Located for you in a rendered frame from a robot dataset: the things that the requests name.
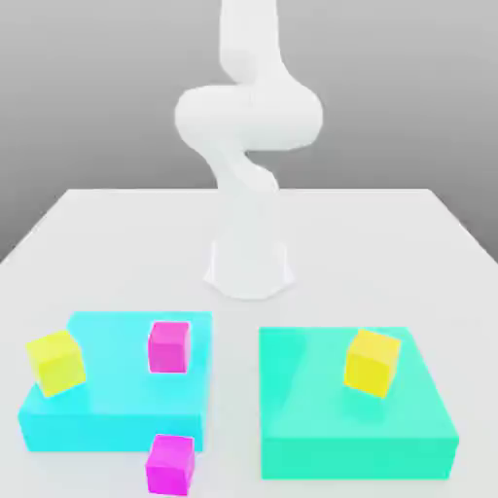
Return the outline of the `small magenta cube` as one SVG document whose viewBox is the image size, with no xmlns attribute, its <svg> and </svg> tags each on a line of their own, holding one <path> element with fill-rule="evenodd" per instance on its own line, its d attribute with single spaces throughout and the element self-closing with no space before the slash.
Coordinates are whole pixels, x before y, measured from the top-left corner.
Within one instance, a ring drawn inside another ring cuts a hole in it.
<svg viewBox="0 0 498 498">
<path fill-rule="evenodd" d="M 145 469 L 150 493 L 187 496 L 195 470 L 195 440 L 156 435 Z"/>
<path fill-rule="evenodd" d="M 149 370 L 154 374 L 185 374 L 191 356 L 191 324 L 156 321 L 148 337 Z"/>
</svg>

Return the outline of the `small yellow cube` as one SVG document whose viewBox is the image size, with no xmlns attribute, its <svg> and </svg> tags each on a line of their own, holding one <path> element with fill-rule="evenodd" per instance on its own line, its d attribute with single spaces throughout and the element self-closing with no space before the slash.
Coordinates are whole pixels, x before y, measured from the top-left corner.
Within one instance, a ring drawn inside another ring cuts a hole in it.
<svg viewBox="0 0 498 498">
<path fill-rule="evenodd" d="M 26 352 L 35 380 L 46 398 L 86 381 L 81 347 L 67 330 L 30 341 Z"/>
<path fill-rule="evenodd" d="M 360 329 L 346 352 L 343 384 L 384 399 L 396 374 L 401 341 Z"/>
</svg>

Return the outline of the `large teal box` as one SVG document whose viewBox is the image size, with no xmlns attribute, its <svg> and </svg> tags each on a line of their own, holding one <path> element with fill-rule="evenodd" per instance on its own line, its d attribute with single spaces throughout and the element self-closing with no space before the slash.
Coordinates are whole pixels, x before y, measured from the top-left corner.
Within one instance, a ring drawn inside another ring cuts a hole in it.
<svg viewBox="0 0 498 498">
<path fill-rule="evenodd" d="M 387 396 L 344 385 L 352 327 L 259 330 L 261 476 L 265 480 L 446 480 L 459 436 L 404 327 Z"/>
</svg>

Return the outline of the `large cyan box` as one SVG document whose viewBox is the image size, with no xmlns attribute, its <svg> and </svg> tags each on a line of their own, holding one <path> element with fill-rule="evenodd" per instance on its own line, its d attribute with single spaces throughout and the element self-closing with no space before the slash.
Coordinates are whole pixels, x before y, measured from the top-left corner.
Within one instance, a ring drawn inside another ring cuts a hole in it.
<svg viewBox="0 0 498 498">
<path fill-rule="evenodd" d="M 191 326 L 186 373 L 151 373 L 156 321 Z M 82 348 L 85 383 L 51 398 L 33 386 L 18 411 L 30 451 L 147 451 L 157 434 L 191 437 L 203 451 L 212 357 L 208 311 L 76 311 L 67 323 Z"/>
</svg>

